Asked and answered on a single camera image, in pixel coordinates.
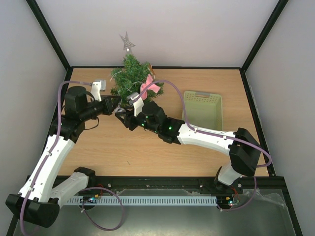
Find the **small green christmas tree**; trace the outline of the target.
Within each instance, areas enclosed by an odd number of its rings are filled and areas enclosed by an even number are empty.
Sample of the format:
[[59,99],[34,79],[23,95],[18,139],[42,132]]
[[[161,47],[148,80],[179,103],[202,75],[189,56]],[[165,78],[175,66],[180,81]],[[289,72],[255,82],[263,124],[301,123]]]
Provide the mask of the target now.
[[115,85],[110,93],[121,97],[121,107],[129,106],[127,97],[135,92],[140,93],[140,87],[150,75],[154,77],[151,65],[141,63],[134,55],[127,54],[123,59],[123,68],[114,68],[111,72]]

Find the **pink fabric bow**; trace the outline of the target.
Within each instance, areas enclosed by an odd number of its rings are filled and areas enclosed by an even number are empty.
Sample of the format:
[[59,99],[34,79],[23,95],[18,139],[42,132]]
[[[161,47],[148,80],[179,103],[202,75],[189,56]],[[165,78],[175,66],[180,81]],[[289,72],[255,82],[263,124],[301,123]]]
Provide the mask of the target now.
[[156,84],[153,84],[153,78],[151,74],[148,74],[146,81],[140,86],[140,97],[144,101],[147,99],[147,90],[151,90],[154,93],[158,93],[160,90],[160,87]]

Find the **silver star ornament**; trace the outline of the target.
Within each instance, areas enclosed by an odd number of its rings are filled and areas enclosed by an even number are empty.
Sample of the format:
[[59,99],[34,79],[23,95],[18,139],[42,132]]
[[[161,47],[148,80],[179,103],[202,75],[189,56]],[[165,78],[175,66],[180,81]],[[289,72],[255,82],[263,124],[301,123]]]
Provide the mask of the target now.
[[126,51],[126,54],[132,55],[132,48],[135,47],[136,45],[130,41],[127,31],[125,33],[125,36],[120,35],[120,38],[124,43],[123,50]]

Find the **green perforated plastic basket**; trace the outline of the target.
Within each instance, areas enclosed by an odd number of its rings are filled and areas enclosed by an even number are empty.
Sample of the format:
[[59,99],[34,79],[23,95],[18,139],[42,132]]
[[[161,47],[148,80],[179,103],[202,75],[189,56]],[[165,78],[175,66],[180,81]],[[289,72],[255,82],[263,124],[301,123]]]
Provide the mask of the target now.
[[214,93],[185,91],[184,104],[191,125],[222,131],[222,96]]

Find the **silver glitter ball ornament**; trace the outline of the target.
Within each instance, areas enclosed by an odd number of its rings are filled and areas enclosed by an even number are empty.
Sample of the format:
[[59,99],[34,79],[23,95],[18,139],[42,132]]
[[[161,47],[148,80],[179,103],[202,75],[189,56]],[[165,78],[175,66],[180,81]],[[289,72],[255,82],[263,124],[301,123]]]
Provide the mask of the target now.
[[121,106],[121,105],[119,105],[118,107],[117,107],[117,110],[116,110],[116,112],[117,113],[121,113],[121,112],[125,112],[126,110]]

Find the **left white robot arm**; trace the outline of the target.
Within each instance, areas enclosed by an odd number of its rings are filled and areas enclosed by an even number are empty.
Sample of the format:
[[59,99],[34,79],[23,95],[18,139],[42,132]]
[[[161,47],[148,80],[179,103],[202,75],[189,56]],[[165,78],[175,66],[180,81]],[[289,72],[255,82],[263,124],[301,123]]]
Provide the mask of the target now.
[[64,114],[53,121],[44,152],[33,173],[18,194],[10,194],[5,204],[23,221],[49,228],[63,205],[79,191],[96,185],[95,171],[79,167],[64,182],[53,184],[68,153],[86,129],[85,123],[99,115],[111,115],[121,98],[90,92],[73,86],[64,96]]

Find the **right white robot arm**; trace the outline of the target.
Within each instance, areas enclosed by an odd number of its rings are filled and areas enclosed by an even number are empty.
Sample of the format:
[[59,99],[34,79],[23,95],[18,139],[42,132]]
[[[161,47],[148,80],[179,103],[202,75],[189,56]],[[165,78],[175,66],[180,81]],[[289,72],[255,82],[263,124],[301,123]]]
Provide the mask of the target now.
[[195,145],[229,156],[230,161],[219,167],[214,179],[219,192],[226,192],[240,177],[255,175],[260,158],[259,144],[246,129],[223,132],[189,126],[183,120],[168,117],[155,102],[137,109],[118,109],[115,116],[131,131],[142,127],[156,133],[166,143]]

